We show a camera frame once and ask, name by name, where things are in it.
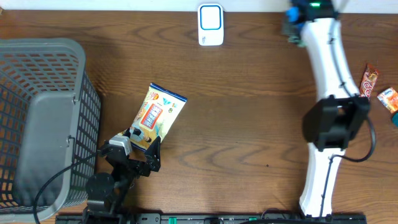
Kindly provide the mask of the yellow snack bag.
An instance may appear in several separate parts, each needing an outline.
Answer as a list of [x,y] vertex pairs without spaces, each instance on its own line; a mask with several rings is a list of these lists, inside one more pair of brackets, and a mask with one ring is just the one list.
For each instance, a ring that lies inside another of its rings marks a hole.
[[165,138],[186,102],[186,97],[151,83],[131,126],[119,134],[130,131],[132,146],[146,151],[157,136]]

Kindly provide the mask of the orange chocolate bar wrapper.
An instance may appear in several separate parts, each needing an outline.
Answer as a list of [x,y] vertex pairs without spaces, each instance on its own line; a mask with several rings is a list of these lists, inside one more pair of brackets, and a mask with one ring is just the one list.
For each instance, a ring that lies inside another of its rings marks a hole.
[[379,70],[372,66],[370,63],[367,63],[359,86],[359,93],[362,97],[371,97],[371,93],[379,76]]

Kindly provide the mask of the orange small snack packet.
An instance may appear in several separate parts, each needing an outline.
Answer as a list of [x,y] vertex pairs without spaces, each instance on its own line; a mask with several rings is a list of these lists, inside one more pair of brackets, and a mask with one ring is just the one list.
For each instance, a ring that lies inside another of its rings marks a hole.
[[398,95],[392,87],[377,95],[378,100],[392,113],[398,110]]

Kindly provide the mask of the blue mouthwash bottle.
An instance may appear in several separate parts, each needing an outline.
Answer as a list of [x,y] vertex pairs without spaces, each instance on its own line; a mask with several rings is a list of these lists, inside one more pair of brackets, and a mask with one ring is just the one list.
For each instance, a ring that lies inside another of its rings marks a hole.
[[394,113],[394,114],[392,115],[391,121],[392,121],[392,123],[393,123],[396,127],[398,127],[398,113]]

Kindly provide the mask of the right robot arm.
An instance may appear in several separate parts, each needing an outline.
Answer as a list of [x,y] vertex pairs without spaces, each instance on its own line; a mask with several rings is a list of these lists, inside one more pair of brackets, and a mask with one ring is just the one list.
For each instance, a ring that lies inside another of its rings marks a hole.
[[340,162],[364,162],[376,147],[374,126],[369,123],[369,152],[359,159],[346,156],[349,142],[362,124],[370,121],[370,103],[359,94],[349,70],[341,36],[341,10],[329,0],[290,0],[285,12],[284,34],[307,50],[317,89],[317,102],[302,120],[309,158],[299,205],[306,218],[332,215]]

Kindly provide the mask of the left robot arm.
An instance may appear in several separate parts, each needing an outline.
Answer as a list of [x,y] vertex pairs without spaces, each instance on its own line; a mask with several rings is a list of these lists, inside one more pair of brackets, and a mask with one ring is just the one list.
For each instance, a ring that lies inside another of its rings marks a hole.
[[83,212],[83,223],[131,223],[133,215],[123,208],[124,199],[141,176],[148,177],[159,171],[161,137],[156,137],[144,152],[145,161],[130,159],[130,138],[115,135],[99,149],[99,155],[112,165],[109,174],[92,175],[85,189],[88,194],[87,208]]

